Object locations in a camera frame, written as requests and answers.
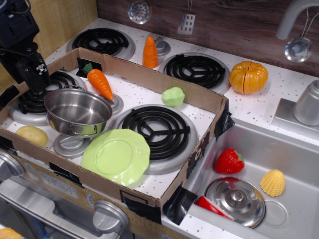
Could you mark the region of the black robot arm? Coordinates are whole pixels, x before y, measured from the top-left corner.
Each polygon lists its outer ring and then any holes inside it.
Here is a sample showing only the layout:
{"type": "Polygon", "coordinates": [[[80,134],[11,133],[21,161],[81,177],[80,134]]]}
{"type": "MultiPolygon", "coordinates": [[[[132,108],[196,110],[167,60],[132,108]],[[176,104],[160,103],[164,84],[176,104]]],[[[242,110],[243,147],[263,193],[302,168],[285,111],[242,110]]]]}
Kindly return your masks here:
{"type": "Polygon", "coordinates": [[[34,38],[39,27],[28,0],[0,2],[0,63],[17,83],[26,82],[33,93],[41,93],[51,79],[34,38]]]}

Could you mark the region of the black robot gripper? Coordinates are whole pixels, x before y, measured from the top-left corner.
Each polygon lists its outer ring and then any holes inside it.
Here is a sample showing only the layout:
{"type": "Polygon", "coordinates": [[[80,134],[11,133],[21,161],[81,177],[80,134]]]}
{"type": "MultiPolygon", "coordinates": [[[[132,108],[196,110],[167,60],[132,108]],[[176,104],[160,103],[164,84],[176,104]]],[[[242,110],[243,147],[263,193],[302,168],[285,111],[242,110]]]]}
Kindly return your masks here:
{"type": "Polygon", "coordinates": [[[27,83],[29,89],[35,94],[43,92],[51,84],[45,61],[37,50],[38,45],[33,42],[24,49],[16,63],[22,80],[27,83]]]}

